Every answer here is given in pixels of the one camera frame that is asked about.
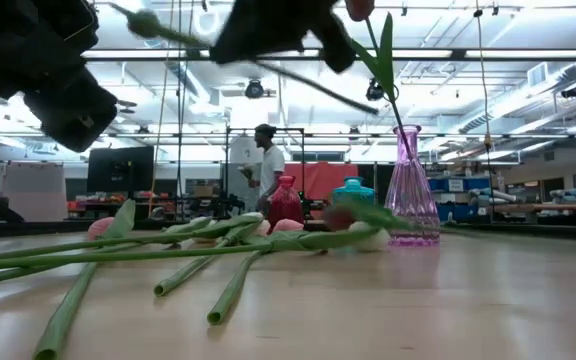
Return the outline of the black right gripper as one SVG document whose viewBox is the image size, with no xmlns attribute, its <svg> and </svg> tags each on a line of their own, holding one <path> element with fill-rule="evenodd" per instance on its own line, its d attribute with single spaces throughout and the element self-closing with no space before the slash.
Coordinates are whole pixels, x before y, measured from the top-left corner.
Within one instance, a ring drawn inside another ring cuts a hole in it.
<svg viewBox="0 0 576 360">
<path fill-rule="evenodd" d="M 210 48 L 218 64 L 252 60 L 261 55 L 289 51 L 293 40 L 282 32 L 277 0 L 236 0 L 221 33 Z M 350 37 L 332 8 L 337 0 L 289 0 L 294 22 L 321 42 L 321 57 L 335 73 L 355 60 Z"/>
</svg>

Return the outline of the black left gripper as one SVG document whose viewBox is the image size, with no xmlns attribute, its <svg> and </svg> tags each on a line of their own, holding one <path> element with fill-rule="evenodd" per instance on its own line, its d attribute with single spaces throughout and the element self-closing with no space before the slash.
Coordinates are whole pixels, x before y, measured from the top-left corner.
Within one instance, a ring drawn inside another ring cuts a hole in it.
<svg viewBox="0 0 576 360">
<path fill-rule="evenodd" d="M 0 0 L 0 98 L 22 94 L 41 130 L 83 152 L 117 114 L 116 97 L 86 67 L 98 42 L 87 0 Z"/>
</svg>

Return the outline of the dark red tulip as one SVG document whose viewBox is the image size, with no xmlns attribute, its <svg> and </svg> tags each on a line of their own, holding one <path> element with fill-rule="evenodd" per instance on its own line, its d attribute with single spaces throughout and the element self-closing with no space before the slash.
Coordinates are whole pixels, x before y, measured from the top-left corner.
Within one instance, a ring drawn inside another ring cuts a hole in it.
<svg viewBox="0 0 576 360">
<path fill-rule="evenodd" d="M 153 13 L 143 9 L 136 12 L 130 11 L 120 5 L 112 4 L 112 8 L 117 10 L 118 12 L 122 13 L 127 19 L 127 27 L 130 32 L 135 35 L 138 35 L 142 38 L 152 39 L 152 38 L 162 38 L 165 40 L 177 42 L 179 44 L 184 45 L 188 50 L 201 50 L 206 48 L 209 51 L 208 58 L 214 62 L 210 58 L 210 48 L 215 44 L 209 44 L 207 41 L 187 34 L 182 33 L 180 31 L 173 30 L 169 27 L 162 25 L 157 16 Z M 302 39 L 310 32 L 305 28 L 302 28 L 298 24 L 294 22 L 294 16 L 291 12 L 291 6 L 289 5 L 289 0 L 277 0 L 274 5 L 275 11 L 280 16 L 281 24 L 279 25 L 280 29 L 286 35 L 289 35 L 290 38 L 293 40 L 293 49 L 289 51 L 297 51 L 303 52 L 305 48 L 302 44 Z M 376 115 L 378 110 L 370 107 L 368 105 L 364 105 L 352 99 L 349 99 L 343 95 L 340 95 L 318 83 L 315 81 L 308 79 L 300 74 L 294 73 L 289 71 L 285 68 L 282 68 L 278 65 L 272 65 L 269 63 L 265 63 L 262 61 L 261 55 L 252 60 L 244 60 L 244 62 L 252 63 L 256 66 L 259 66 L 263 69 L 271 71 L 277 75 L 281 75 L 287 77 L 291 80 L 297 81 L 304 85 L 307 85 L 317 91 L 320 91 L 327 96 L 348 105 L 356 110 L 365 112 L 367 114 Z"/>
<path fill-rule="evenodd" d="M 390 102 L 394 112 L 397 129 L 401 139 L 400 144 L 404 145 L 408 159 L 412 159 L 412 153 L 408 139 L 404 133 L 402 120 L 398 107 L 396 105 L 396 96 L 394 84 L 394 68 L 393 68 L 393 17 L 387 13 L 382 32 L 380 35 L 380 43 L 376 42 L 374 29 L 370 22 L 370 14 L 374 10 L 374 0 L 344 0 L 346 9 L 350 18 L 355 22 L 364 21 L 367 25 L 368 32 L 373 43 L 375 55 L 372 56 L 368 50 L 359 44 L 356 40 L 351 41 L 354 50 L 357 51 L 360 60 L 368 67 L 373 74 L 374 78 L 381 85 L 387 100 Z"/>
<path fill-rule="evenodd" d="M 324 223 L 333 231 L 377 229 L 413 231 L 418 227 L 395 216 L 379 204 L 344 199 L 328 206 L 323 213 Z"/>
</svg>

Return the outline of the pink tulip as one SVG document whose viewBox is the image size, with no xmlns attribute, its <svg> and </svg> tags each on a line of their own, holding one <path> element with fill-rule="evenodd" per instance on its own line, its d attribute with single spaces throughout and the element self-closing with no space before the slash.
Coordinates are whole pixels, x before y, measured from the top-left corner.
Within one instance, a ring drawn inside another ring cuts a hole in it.
<svg viewBox="0 0 576 360">
<path fill-rule="evenodd" d="M 282 219 L 275 225 L 272 225 L 268 220 L 256 221 L 253 223 L 241 223 L 237 226 L 230 226 L 227 228 L 224 235 L 213 237 L 212 235 L 195 237 L 195 240 L 208 239 L 215 243 L 215 248 L 222 248 L 226 246 L 243 245 L 245 240 L 253 235 L 268 236 L 272 231 L 288 231 L 288 230 L 303 230 L 304 225 L 290 219 Z M 189 280 L 196 272 L 208 266 L 213 260 L 216 260 L 218 255 L 205 255 L 198 257 L 189 264 L 183 266 L 175 274 L 160 281 L 153 289 L 157 297 L 165 296 L 173 289 L 180 286 L 182 283 Z"/>
<path fill-rule="evenodd" d="M 106 240 L 125 237 L 134 227 L 135 211 L 136 202 L 126 200 L 112 218 L 97 220 L 90 226 L 89 239 Z M 33 360 L 57 360 L 97 267 L 97 263 L 88 263 L 79 273 L 75 283 L 50 318 L 38 341 Z"/>
<path fill-rule="evenodd" d="M 246 275 L 251 267 L 251 265 L 262 255 L 260 251 L 256 251 L 246 257 L 238 266 L 234 272 L 230 282 L 224 288 L 219 299 L 213 306 L 213 308 L 208 312 L 206 320 L 209 325 L 219 325 L 227 317 L 230 309 L 237 300 L 239 293 L 244 287 Z"/>
</svg>

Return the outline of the red glass vase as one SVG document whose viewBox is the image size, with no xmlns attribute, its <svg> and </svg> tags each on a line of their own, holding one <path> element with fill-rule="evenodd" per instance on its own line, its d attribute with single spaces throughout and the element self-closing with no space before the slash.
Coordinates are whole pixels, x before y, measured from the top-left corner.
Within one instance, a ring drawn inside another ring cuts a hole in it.
<svg viewBox="0 0 576 360">
<path fill-rule="evenodd" d="M 270 208 L 267 220 L 271 229 L 282 220 L 292 220 L 299 224 L 304 223 L 301 198 L 293 188 L 294 176 L 282 175 L 279 177 L 279 187 L 270 197 Z"/>
</svg>

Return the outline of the teal glass vase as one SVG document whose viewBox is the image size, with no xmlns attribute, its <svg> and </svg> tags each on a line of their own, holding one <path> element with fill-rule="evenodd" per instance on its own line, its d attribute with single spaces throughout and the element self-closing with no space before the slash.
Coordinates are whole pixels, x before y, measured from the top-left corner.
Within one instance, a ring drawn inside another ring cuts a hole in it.
<svg viewBox="0 0 576 360">
<path fill-rule="evenodd" d="M 345 206 L 348 202 L 353 205 L 357 205 L 359 202 L 366 204 L 375 203 L 375 191 L 372 188 L 363 186 L 362 181 L 362 177 L 346 177 L 344 185 L 332 191 L 331 210 L 327 216 L 329 223 L 341 228 L 360 219 L 354 208 Z"/>
</svg>

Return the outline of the purple glass vase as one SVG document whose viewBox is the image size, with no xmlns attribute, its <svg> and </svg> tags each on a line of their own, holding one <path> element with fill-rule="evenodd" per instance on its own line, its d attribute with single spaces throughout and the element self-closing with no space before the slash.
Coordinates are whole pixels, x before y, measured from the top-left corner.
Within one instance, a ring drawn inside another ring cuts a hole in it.
<svg viewBox="0 0 576 360">
<path fill-rule="evenodd" d="M 406 220 L 413 230 L 390 232 L 390 246 L 431 247 L 440 242 L 440 219 L 426 172 L 417 150 L 419 125 L 396 128 L 397 158 L 392 172 L 385 207 Z"/>
</svg>

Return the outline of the black ceiling spotlight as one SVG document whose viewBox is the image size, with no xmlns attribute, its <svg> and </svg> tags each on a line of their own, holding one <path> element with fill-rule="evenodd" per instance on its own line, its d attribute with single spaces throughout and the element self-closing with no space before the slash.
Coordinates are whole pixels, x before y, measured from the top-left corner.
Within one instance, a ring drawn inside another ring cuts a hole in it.
<svg viewBox="0 0 576 360">
<path fill-rule="evenodd" d="M 259 79 L 250 79 L 244 90 L 244 96 L 248 99 L 258 99 L 265 94 L 264 87 Z"/>
<path fill-rule="evenodd" d="M 385 94 L 382 86 L 375 78 L 372 78 L 366 90 L 366 99 L 368 101 L 379 101 L 380 99 L 383 99 L 384 96 Z"/>
</svg>

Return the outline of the black monitor screen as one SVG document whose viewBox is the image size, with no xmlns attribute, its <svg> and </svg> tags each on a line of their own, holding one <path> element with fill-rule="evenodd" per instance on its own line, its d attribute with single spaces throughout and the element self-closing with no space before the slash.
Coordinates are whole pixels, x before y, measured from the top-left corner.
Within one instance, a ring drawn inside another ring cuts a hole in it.
<svg viewBox="0 0 576 360">
<path fill-rule="evenodd" d="M 93 149 L 89 154 L 88 192 L 137 192 L 151 188 L 152 146 Z"/>
</svg>

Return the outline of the white board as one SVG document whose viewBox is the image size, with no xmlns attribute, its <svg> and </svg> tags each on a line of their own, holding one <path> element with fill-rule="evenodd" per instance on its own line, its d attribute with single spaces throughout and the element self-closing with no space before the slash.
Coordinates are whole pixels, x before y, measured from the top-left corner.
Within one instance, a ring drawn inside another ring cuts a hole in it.
<svg viewBox="0 0 576 360">
<path fill-rule="evenodd" d="M 65 171 L 59 163 L 0 163 L 0 198 L 26 222 L 68 217 Z"/>
</svg>

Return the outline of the cluttered black workbench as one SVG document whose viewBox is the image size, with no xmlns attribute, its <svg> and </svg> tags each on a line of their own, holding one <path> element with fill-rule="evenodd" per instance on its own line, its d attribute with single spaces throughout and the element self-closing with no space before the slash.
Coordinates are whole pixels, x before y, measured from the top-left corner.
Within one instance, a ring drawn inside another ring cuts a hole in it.
<svg viewBox="0 0 576 360">
<path fill-rule="evenodd" d="M 135 219 L 152 219 L 157 221 L 176 220 L 176 198 L 170 193 L 139 191 L 135 193 L 103 193 L 93 195 L 77 195 L 67 202 L 70 219 L 102 219 L 114 217 L 119 208 L 128 200 L 135 201 Z"/>
</svg>

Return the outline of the person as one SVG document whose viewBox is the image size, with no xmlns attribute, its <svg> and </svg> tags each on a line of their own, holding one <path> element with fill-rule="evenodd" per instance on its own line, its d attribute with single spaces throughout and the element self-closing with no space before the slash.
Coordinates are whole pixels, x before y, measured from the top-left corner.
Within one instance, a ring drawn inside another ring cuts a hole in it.
<svg viewBox="0 0 576 360">
<path fill-rule="evenodd" d="M 268 124 L 255 128 L 254 141 L 263 150 L 259 178 L 248 177 L 248 186 L 258 190 L 256 211 L 266 215 L 270 207 L 270 196 L 279 187 L 279 178 L 284 174 L 285 159 L 282 151 L 274 144 L 277 129 Z"/>
</svg>

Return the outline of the orange red partition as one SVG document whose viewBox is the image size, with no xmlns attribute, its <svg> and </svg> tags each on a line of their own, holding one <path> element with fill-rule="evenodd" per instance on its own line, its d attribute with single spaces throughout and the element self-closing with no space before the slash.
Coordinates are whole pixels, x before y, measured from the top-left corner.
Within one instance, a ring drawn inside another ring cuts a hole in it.
<svg viewBox="0 0 576 360">
<path fill-rule="evenodd" d="M 289 163 L 285 166 L 285 175 L 294 176 L 293 187 L 304 191 L 307 199 L 332 202 L 334 189 L 342 187 L 347 177 L 358 175 L 358 166 L 346 163 L 316 162 Z"/>
</svg>

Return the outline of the blue storage shelf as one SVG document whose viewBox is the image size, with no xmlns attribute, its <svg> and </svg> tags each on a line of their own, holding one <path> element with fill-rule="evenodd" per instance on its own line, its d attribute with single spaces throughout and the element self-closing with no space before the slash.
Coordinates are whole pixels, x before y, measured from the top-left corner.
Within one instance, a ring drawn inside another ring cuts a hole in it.
<svg viewBox="0 0 576 360">
<path fill-rule="evenodd" d="M 485 215 L 480 210 L 479 197 L 487 201 L 490 181 L 484 177 L 429 178 L 428 183 L 435 200 L 441 223 L 469 222 Z"/>
</svg>

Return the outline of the wooden background table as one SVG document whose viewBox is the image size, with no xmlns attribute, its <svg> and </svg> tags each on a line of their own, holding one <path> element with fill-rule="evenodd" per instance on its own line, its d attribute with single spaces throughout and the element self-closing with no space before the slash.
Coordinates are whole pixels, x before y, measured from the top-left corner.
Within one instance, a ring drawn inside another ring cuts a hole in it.
<svg viewBox="0 0 576 360">
<path fill-rule="evenodd" d="M 490 205 L 488 212 L 499 213 L 534 213 L 540 211 L 575 211 L 576 204 L 501 204 Z"/>
</svg>

